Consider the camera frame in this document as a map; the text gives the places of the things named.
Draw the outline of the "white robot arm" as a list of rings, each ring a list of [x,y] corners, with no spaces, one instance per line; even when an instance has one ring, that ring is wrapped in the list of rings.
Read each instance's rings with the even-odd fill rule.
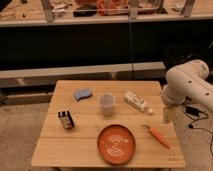
[[[161,93],[163,122],[170,123],[179,106],[190,98],[213,112],[213,85],[206,81],[209,67],[202,60],[191,60],[170,68]]]

